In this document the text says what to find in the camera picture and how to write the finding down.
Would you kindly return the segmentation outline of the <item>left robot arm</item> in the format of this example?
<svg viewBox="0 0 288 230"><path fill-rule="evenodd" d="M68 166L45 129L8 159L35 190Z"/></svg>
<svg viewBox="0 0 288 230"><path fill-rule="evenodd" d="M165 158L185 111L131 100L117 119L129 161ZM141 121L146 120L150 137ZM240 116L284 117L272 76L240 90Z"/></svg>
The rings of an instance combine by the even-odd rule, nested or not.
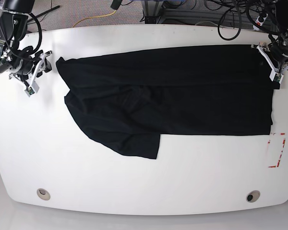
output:
<svg viewBox="0 0 288 230"><path fill-rule="evenodd" d="M255 5L263 8L263 12L276 26L275 32L252 19L249 11L250 7ZM281 83L285 71L288 70L288 0L249 0L245 5L245 13L253 26L268 34L271 43L259 43L252 47L256 48L269 64L271 81Z"/></svg>

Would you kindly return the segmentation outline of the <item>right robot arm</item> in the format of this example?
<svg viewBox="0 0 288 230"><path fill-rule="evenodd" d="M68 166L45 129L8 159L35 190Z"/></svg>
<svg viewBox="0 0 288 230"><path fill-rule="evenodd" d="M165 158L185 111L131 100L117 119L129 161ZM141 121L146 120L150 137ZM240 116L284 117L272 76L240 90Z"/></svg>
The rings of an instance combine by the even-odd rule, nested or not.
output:
<svg viewBox="0 0 288 230"><path fill-rule="evenodd" d="M9 73L10 79L24 85L27 94L39 90L36 79L52 70L48 57L51 51L44 52L42 28L37 17L32 14L33 0L0 0L0 74ZM38 43L36 47L19 49L19 44L27 34L28 19L37 25Z"/></svg>

